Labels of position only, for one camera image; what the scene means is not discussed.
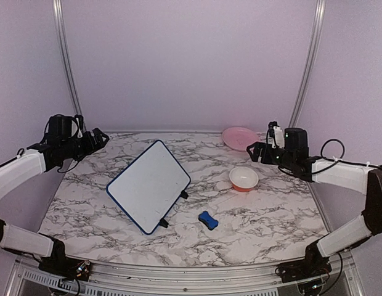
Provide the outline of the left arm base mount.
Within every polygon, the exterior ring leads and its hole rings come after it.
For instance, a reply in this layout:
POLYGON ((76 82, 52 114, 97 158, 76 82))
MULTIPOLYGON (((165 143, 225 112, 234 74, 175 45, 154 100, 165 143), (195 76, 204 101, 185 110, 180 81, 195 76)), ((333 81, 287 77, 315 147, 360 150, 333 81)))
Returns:
POLYGON ((88 281, 91 273, 91 262, 68 257, 65 259, 43 258, 38 268, 41 271, 65 278, 88 281))

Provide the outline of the blue whiteboard eraser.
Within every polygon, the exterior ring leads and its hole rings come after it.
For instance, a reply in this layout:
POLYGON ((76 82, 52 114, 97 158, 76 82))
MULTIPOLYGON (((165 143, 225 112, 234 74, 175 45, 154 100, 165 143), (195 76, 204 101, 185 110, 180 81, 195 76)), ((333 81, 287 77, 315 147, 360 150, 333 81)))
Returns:
POLYGON ((199 214, 198 220, 202 222, 210 231, 218 227, 218 220, 214 219, 207 211, 199 214))

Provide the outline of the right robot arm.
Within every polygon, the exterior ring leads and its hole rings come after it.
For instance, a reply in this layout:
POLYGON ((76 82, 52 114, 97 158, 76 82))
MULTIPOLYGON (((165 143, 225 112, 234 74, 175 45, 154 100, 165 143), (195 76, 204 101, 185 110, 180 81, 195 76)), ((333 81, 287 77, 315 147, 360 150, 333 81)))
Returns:
POLYGON ((309 153, 307 131, 270 123, 263 141, 246 148, 254 162, 276 166, 305 181, 333 225, 331 233, 306 247, 299 271, 312 276, 323 260, 382 233, 382 164, 352 162, 309 153))

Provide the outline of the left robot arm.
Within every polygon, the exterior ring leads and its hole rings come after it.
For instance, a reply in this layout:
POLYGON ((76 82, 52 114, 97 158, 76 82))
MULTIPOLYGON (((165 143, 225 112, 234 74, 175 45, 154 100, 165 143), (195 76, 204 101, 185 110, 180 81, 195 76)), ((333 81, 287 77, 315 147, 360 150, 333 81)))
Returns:
MULTIPOLYGON (((14 158, 0 165, 0 200, 35 176, 52 169, 63 173, 65 161, 79 163, 108 144, 109 136, 100 129, 84 131, 83 128, 81 115, 51 116, 42 140, 26 149, 19 149, 14 158)), ((67 274, 72 267, 63 242, 8 224, 1 218, 0 248, 37 255, 47 260, 58 274, 67 274)))

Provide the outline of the small blue-framed whiteboard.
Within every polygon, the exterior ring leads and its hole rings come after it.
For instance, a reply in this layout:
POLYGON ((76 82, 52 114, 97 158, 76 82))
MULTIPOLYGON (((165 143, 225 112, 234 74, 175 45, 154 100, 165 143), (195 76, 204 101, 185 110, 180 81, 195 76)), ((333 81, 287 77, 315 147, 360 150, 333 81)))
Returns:
POLYGON ((156 140, 106 187, 107 194, 146 235, 168 227, 165 216, 187 199, 191 177, 161 140, 156 140))

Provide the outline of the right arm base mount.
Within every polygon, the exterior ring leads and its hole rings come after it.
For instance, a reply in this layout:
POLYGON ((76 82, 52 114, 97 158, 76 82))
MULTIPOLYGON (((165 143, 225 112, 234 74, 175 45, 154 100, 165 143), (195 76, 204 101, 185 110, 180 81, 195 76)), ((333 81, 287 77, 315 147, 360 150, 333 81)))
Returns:
POLYGON ((280 263, 275 269, 283 283, 317 277, 331 271, 331 264, 326 259, 316 264, 307 262, 306 259, 289 261, 280 263))

